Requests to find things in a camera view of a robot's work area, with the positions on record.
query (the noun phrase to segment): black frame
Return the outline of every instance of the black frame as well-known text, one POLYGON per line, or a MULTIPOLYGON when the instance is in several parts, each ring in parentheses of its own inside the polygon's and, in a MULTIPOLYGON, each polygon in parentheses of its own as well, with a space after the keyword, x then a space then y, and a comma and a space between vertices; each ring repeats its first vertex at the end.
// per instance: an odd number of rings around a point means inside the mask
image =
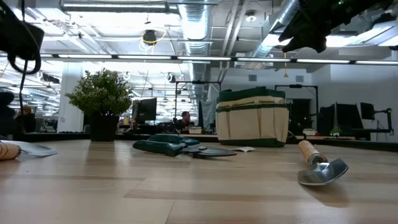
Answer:
POLYGON ((319 102, 318 102, 318 86, 312 86, 312 85, 275 85, 275 90, 278 89, 278 87, 289 87, 289 88, 314 88, 315 89, 315 104, 317 107, 317 130, 318 130, 318 124, 319 124, 319 102))

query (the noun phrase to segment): computer monitor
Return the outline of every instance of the computer monitor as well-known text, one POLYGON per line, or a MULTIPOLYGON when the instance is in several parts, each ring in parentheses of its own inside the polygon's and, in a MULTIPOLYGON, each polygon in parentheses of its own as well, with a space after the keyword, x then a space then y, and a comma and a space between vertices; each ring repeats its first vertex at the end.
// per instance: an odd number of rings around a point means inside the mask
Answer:
POLYGON ((374 107, 370 103, 361 103, 361 116, 362 119, 374 120, 374 107))
POLYGON ((157 98, 141 100, 139 107, 139 121, 155 121, 156 120, 157 98))
POLYGON ((356 105, 336 104, 337 125, 345 133, 350 129, 363 129, 356 105))

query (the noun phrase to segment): ceiling light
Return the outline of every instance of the ceiling light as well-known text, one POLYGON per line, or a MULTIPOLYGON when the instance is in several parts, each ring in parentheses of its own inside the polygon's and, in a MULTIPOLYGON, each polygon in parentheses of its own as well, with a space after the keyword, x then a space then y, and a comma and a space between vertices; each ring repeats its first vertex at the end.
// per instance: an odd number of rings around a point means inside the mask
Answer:
MULTIPOLYGON (((156 4, 64 4, 64 7, 125 7, 125 8, 155 8, 164 9, 164 5, 156 4)), ((176 6, 169 6, 170 9, 177 9, 176 6)))
POLYGON ((230 57, 195 57, 195 56, 179 56, 177 57, 179 60, 216 60, 216 61, 230 61, 230 57))
POLYGON ((42 73, 42 72, 37 72, 37 73, 36 73, 36 77, 37 77, 38 79, 43 78, 43 73, 42 73))
POLYGON ((44 111, 44 110, 39 110, 39 113, 58 113, 58 111, 44 111))
POLYGON ((254 22, 256 21, 257 17, 256 16, 247 16, 246 22, 254 22))
POLYGON ((48 58, 48 57, 52 57, 52 55, 50 54, 40 54, 41 58, 48 58))
POLYGON ((368 40, 375 38, 376 36, 382 34, 383 32, 389 30, 391 26, 387 27, 376 27, 364 32, 362 34, 357 35, 356 37, 352 38, 349 44, 364 44, 368 40))
POLYGON ((46 105, 51 105, 51 106, 58 106, 58 103, 50 103, 48 101, 45 102, 46 105))
POLYGON ((356 61, 357 65, 398 65, 398 62, 392 61, 356 61))
POLYGON ((112 55, 59 55, 60 58, 112 58, 112 55))
POLYGON ((381 46, 381 47, 390 47, 390 46, 396 46, 396 45, 398 45, 398 35, 379 44, 379 46, 381 46))
MULTIPOLYGON (((351 43, 355 36, 352 37, 343 37, 340 35, 329 35, 326 37, 326 46, 327 47, 344 47, 351 43)), ((279 42, 279 35, 269 34, 263 41, 263 46, 286 46, 291 39, 284 40, 279 42)))
POLYGON ((349 60, 297 59, 299 63, 349 63, 349 60))
POLYGON ((9 84, 13 84, 13 85, 17 84, 16 82, 8 80, 7 78, 0 78, 0 82, 9 83, 9 84))
POLYGON ((238 58, 240 62, 290 62, 287 58, 238 58))
POLYGON ((129 72, 126 72, 125 74, 123 74, 123 79, 124 79, 124 81, 129 81, 130 80, 129 72))
POLYGON ((170 56, 152 55, 119 55, 120 59, 144 59, 144 60, 170 60, 170 56))

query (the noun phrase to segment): garden trowel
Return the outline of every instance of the garden trowel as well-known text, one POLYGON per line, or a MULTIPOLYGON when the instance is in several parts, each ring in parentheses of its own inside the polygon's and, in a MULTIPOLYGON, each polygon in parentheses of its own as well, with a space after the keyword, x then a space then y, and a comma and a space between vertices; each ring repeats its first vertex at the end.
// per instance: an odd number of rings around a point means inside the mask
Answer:
POLYGON ((298 172, 298 182, 303 185, 326 185, 341 177, 348 170, 347 164, 341 159, 328 162, 308 141, 301 141, 298 148, 304 156, 309 170, 298 172))

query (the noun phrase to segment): metal pipe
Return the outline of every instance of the metal pipe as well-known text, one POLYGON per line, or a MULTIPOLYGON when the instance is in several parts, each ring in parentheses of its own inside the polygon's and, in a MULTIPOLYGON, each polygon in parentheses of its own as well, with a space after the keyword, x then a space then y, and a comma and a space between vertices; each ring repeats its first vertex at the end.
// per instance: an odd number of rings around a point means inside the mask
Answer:
POLYGON ((221 49, 220 56, 224 56, 224 54, 225 54, 226 46, 228 45, 228 41, 229 41, 229 36, 231 35, 232 26, 234 25, 235 16, 238 11, 238 5, 239 5, 239 0, 234 0, 234 4, 232 6, 232 11, 231 11, 231 18, 229 19, 229 22, 228 22, 228 26, 226 29, 225 38, 224 38, 223 47, 221 49))
POLYGON ((232 35, 231 43, 229 44, 229 48, 228 48, 228 51, 226 53, 228 56, 231 55, 232 50, 234 48, 236 37, 238 36, 239 30, 240 30, 240 27, 241 27, 241 24, 242 24, 242 21, 244 19, 244 15, 246 13, 246 9, 248 8, 248 4, 249 3, 250 3, 250 0, 244 0, 244 2, 243 2, 242 9, 241 9, 241 14, 239 15, 238 23, 236 24, 234 33, 232 35))

